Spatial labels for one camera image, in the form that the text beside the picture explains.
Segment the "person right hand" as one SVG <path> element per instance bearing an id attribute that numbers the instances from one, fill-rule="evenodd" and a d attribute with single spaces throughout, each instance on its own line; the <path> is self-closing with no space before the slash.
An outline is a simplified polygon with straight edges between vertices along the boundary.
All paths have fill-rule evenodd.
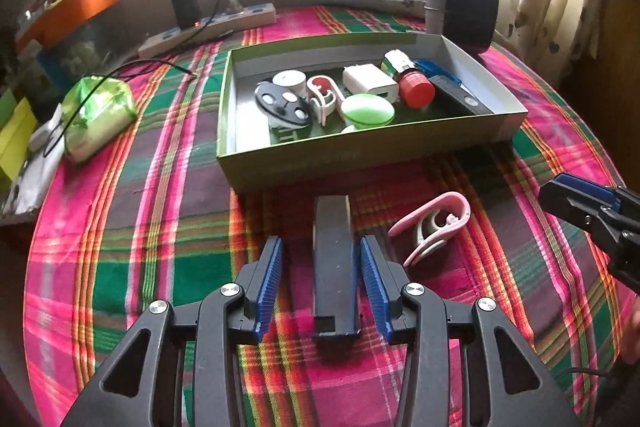
<path id="1" fill-rule="evenodd" d="M 639 361 L 640 355 L 640 311 L 634 310 L 625 322 L 620 342 L 620 357 L 629 365 Z"/>

